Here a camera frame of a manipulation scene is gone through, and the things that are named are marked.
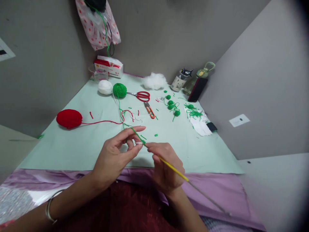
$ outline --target red scissors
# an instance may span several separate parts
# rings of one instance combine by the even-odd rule
[[[149,102],[150,100],[150,93],[145,92],[145,91],[141,91],[138,93],[129,93],[127,92],[127,94],[136,96],[138,100],[142,101],[142,102]]]

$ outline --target red yarn ball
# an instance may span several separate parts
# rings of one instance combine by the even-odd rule
[[[59,125],[69,129],[77,127],[81,124],[83,116],[76,110],[63,110],[57,114],[56,121]]]

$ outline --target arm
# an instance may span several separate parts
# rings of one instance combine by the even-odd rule
[[[134,127],[135,131],[143,131],[146,127]],[[121,171],[143,147],[134,146],[133,140],[140,142],[132,129],[125,129],[115,137],[106,140],[98,156],[93,171],[76,181],[69,188],[57,195],[50,206],[50,216],[54,220],[63,220],[84,204],[106,190],[120,175]],[[120,153],[119,148],[127,143],[129,148]],[[52,222],[45,215],[47,202],[23,215],[4,232],[11,231],[47,231]]]
[[[146,143],[146,147],[154,154],[152,156],[154,160],[153,180],[174,209],[181,230],[207,232],[208,229],[181,187],[184,180],[159,159],[162,157],[184,174],[183,163],[174,149],[169,143]]]

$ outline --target gray wall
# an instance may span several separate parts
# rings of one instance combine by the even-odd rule
[[[89,79],[95,52],[72,0],[2,0],[0,37],[16,55],[0,62],[0,124],[37,137]]]
[[[110,0],[124,71],[163,73],[172,83],[185,66],[217,62],[269,0]]]
[[[239,160],[309,152],[308,37],[272,0],[217,62],[200,102]],[[245,114],[251,122],[232,127]]]
[[[267,232],[297,229],[307,213],[309,153],[240,160],[239,175]]]
[[[0,185],[39,142],[0,125]]]

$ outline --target wall switch plate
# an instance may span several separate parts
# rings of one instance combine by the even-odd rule
[[[245,124],[247,122],[250,122],[250,120],[246,117],[246,115],[244,114],[241,114],[233,119],[231,119],[229,121],[233,127],[237,127],[237,126],[240,126],[242,124]]]
[[[7,60],[13,57],[15,57],[15,54],[0,38],[0,61]]]

